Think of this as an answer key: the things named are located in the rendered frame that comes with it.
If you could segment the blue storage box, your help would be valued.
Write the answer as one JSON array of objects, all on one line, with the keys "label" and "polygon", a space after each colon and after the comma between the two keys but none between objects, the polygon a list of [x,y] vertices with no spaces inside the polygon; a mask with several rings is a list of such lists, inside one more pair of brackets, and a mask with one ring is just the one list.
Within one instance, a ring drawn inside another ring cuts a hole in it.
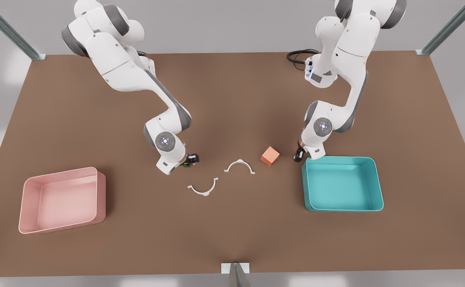
[{"label": "blue storage box", "polygon": [[368,213],[384,208],[378,169],[369,157],[307,158],[302,184],[310,212]]}]

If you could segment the pink storage box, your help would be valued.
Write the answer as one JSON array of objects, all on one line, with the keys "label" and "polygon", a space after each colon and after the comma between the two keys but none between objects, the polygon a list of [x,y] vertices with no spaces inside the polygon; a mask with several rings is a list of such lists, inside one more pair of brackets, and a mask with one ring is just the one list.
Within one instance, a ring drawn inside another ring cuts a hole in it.
[{"label": "pink storage box", "polygon": [[106,176],[95,167],[28,178],[18,230],[42,234],[101,223],[106,217]]}]

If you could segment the orange cube block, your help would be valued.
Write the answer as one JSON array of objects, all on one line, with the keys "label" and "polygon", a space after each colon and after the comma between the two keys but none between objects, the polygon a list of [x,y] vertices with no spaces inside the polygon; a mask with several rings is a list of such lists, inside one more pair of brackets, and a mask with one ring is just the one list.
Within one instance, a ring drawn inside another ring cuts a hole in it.
[{"label": "orange cube block", "polygon": [[279,158],[279,156],[280,153],[276,151],[276,149],[269,146],[261,156],[260,160],[268,167],[271,167],[273,163],[276,162],[276,160]]}]

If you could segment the silver frame post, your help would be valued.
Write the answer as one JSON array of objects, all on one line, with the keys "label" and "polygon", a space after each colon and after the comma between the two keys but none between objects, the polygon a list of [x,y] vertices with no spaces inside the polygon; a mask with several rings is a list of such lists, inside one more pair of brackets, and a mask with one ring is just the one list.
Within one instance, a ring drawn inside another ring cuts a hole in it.
[{"label": "silver frame post", "polygon": [[46,54],[38,53],[1,15],[0,31],[32,61],[41,61],[46,59]]},{"label": "silver frame post", "polygon": [[250,273],[250,263],[222,263],[221,273],[228,274],[228,287],[251,287],[247,278]]},{"label": "silver frame post", "polygon": [[465,21],[465,5],[452,17],[444,27],[422,48],[416,49],[418,56],[429,56]]}]

